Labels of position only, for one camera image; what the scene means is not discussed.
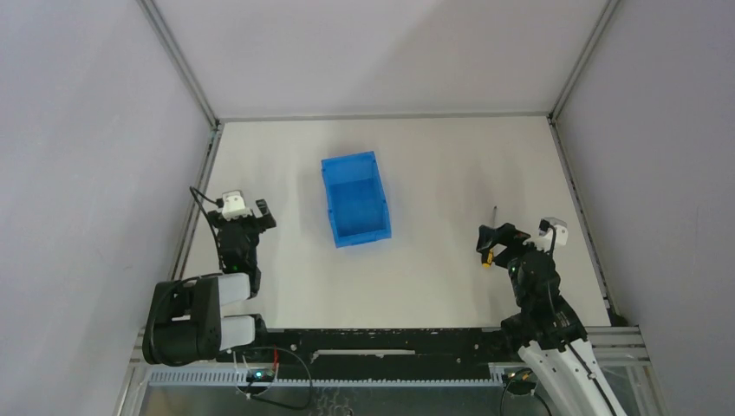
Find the yellow black handled screwdriver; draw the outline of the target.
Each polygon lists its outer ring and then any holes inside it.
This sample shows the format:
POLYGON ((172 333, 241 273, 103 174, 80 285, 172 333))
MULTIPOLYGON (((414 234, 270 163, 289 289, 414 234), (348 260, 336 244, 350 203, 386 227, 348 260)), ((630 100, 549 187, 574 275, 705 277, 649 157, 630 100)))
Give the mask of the yellow black handled screwdriver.
MULTIPOLYGON (((493 207, 493 210, 492 210, 492 213, 491 213, 491 221, 490 221, 490 223, 491 223, 490 224, 490 227, 491 228, 493 228, 496 225, 496 222, 497 222, 497 213, 498 213, 498 207, 495 205, 493 207)), ((493 262, 493 258, 494 258, 494 249, 493 248, 488 248, 487 249, 486 256, 485 256, 485 260, 483 261, 482 265, 485 268, 490 268, 491 265, 492 265, 492 262, 493 262)))

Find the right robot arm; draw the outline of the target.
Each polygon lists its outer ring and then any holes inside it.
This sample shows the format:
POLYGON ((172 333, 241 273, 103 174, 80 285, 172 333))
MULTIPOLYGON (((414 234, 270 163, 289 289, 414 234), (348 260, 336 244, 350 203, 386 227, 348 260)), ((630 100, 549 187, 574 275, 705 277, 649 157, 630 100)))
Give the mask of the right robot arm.
POLYGON ((557 218, 541 219, 535 236, 510 223, 479 226, 481 263, 507 271, 519 308, 501 322, 502 352, 525 364, 563 414, 623 415, 587 329, 561 293, 555 254, 568 238, 557 218))

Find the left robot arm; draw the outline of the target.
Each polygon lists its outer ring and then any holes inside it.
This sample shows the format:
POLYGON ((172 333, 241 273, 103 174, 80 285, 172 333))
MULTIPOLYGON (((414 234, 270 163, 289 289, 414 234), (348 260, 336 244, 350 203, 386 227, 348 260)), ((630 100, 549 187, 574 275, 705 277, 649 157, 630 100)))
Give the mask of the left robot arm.
POLYGON ((257 329, 255 316, 222 312, 224 305, 250 300, 260 290, 257 247, 276 220, 265 200, 257 200, 256 207, 258 215, 240 197, 226 197, 219 209, 206 213, 218 272, 156 284, 142 342, 147 363, 183 367, 233 347, 250 361, 269 354, 271 339, 257 329))

